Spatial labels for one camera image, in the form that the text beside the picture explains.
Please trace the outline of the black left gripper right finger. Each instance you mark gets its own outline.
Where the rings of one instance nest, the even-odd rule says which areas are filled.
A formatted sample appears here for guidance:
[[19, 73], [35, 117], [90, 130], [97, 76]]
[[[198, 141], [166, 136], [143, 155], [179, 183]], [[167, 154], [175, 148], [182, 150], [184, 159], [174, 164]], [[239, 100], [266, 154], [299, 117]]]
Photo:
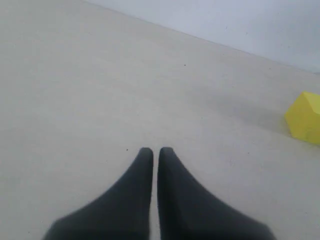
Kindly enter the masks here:
[[157, 173], [163, 240], [273, 240], [269, 227], [225, 204], [185, 168], [171, 147], [160, 149]]

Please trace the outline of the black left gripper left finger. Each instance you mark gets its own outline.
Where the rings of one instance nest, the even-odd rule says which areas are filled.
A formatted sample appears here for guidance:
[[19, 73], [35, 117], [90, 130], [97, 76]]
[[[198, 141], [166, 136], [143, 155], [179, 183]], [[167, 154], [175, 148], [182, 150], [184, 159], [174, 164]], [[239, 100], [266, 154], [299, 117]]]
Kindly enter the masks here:
[[152, 181], [153, 151], [143, 147], [109, 190], [83, 208], [56, 220], [44, 239], [149, 239]]

